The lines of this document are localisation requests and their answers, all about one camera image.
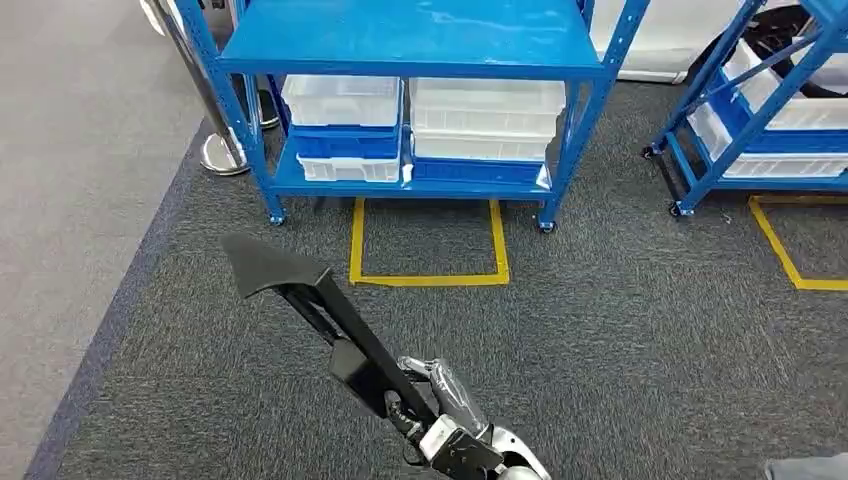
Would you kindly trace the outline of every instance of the white plastic bin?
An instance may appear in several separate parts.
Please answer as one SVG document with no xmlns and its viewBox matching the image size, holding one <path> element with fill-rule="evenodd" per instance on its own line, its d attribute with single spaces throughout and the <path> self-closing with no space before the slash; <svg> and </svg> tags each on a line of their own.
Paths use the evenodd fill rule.
<svg viewBox="0 0 848 480">
<path fill-rule="evenodd" d="M 550 138 L 521 135 L 473 135 L 415 131 L 415 156 L 538 162 L 545 160 Z"/>
<path fill-rule="evenodd" d="M 304 178 L 309 182 L 353 180 L 393 183 L 398 181 L 400 161 L 397 158 L 301 158 Z"/>
<path fill-rule="evenodd" d="M 282 95 L 295 125 L 392 126 L 398 119 L 400 78 L 289 75 Z"/>
<path fill-rule="evenodd" d="M 689 115 L 692 130 L 716 161 L 732 138 L 719 116 L 706 103 Z M 848 168 L 846 153 L 743 153 L 724 172 L 726 178 L 838 177 Z"/>
<path fill-rule="evenodd" d="M 734 79 L 761 63 L 760 57 L 739 40 L 736 52 L 725 64 L 723 71 Z M 780 85 L 782 79 L 770 68 L 756 74 L 737 88 L 751 106 L 753 113 Z M 800 92 L 786 103 L 769 123 L 770 130 L 841 130 L 848 129 L 848 99 L 806 98 Z"/>
<path fill-rule="evenodd" d="M 565 107 L 563 82 L 413 78 L 411 117 L 415 132 L 478 135 L 556 135 Z"/>
</svg>

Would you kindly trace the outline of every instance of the floor marking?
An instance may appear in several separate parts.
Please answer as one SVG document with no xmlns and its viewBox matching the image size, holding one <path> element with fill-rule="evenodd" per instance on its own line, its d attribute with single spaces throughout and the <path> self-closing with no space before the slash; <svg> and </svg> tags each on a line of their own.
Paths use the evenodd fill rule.
<svg viewBox="0 0 848 480">
<path fill-rule="evenodd" d="M 772 196 L 772 195 L 752 195 L 748 199 L 748 207 L 760 229 L 766 235 L 766 238 L 771 244 L 772 250 L 777 255 L 778 260 L 783 265 L 783 270 L 789 277 L 789 280 L 795 285 L 798 290 L 827 290 L 827 291 L 848 291 L 848 280 L 831 280 L 831 279 L 815 279 L 803 278 L 798 268 L 792 262 L 792 258 L 786 251 L 786 247 L 774 231 L 771 222 L 762 209 L 761 204 L 766 205 L 848 205 L 848 197 L 817 197 L 817 196 Z"/>
<path fill-rule="evenodd" d="M 368 283 L 389 287 L 471 287 L 506 285 L 509 283 L 509 262 L 503 233 L 500 202 L 489 200 L 492 221 L 492 240 L 495 250 L 495 273 L 480 275 L 363 275 L 362 256 L 365 245 L 365 199 L 357 198 L 353 207 L 353 231 L 350 240 L 350 283 Z"/>
</svg>

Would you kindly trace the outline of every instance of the blue plastic bin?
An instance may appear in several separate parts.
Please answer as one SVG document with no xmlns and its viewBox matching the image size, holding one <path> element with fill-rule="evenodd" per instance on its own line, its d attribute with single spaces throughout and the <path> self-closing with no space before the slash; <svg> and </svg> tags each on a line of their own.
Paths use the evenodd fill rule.
<svg viewBox="0 0 848 480">
<path fill-rule="evenodd" d="M 509 185 L 533 185 L 545 162 L 469 160 L 449 158 L 412 158 L 412 176 L 443 182 L 486 182 Z"/>
<path fill-rule="evenodd" d="M 297 153 L 304 158 L 397 158 L 399 135 L 400 125 L 289 128 L 289 139 L 296 142 Z"/>
</svg>

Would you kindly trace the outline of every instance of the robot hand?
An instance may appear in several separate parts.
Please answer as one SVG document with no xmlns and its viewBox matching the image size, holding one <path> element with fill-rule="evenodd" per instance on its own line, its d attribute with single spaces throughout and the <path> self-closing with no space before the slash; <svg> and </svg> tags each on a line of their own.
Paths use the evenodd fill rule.
<svg viewBox="0 0 848 480">
<path fill-rule="evenodd" d="M 443 359 L 401 357 L 398 366 L 415 380 L 427 381 L 439 402 L 440 417 L 426 432 L 405 435 L 436 470 L 458 480 L 550 480 L 530 448 L 506 428 L 489 423 L 468 389 Z M 389 408 L 389 418 L 395 422 Z"/>
</svg>

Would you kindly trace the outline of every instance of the stacked bins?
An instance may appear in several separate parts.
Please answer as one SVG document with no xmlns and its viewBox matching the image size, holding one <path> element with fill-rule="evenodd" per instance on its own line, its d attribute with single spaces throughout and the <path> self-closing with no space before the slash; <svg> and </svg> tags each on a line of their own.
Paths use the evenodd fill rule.
<svg viewBox="0 0 848 480">
<path fill-rule="evenodd" d="M 740 40 L 712 88 L 760 63 Z M 689 116 L 711 160 L 724 152 L 780 85 L 766 69 L 751 79 L 712 96 Z M 806 98 L 800 92 L 772 119 L 767 129 L 734 161 L 728 178 L 837 177 L 848 168 L 848 99 Z"/>
<path fill-rule="evenodd" d="M 415 78 L 413 177 L 544 183 L 545 151 L 565 107 L 562 82 Z"/>
<path fill-rule="evenodd" d="M 306 180 L 396 182 L 402 89 L 397 77 L 289 75 L 288 148 Z"/>
</svg>

